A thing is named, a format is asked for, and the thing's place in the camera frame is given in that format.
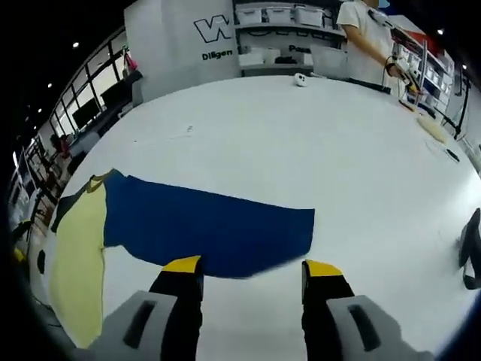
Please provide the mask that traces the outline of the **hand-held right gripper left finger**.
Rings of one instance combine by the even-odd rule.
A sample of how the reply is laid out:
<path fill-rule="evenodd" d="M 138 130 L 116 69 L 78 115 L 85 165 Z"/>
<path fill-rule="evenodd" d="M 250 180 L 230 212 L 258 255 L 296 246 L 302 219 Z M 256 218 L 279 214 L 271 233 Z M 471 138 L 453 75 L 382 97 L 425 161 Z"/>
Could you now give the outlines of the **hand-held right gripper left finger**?
<path fill-rule="evenodd" d="M 72 360 L 195 360 L 202 325 L 200 256 L 165 265 L 150 290 L 137 291 L 104 321 L 99 337 Z"/>

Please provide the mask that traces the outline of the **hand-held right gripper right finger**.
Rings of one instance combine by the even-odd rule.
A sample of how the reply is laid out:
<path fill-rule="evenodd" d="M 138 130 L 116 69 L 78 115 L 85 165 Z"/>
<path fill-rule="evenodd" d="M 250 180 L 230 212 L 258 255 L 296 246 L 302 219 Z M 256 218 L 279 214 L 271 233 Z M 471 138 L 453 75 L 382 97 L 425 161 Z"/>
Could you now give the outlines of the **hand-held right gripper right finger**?
<path fill-rule="evenodd" d="M 433 360 L 403 339 L 399 323 L 365 295 L 355 295 L 342 271 L 302 262 L 301 326 L 309 360 Z"/>

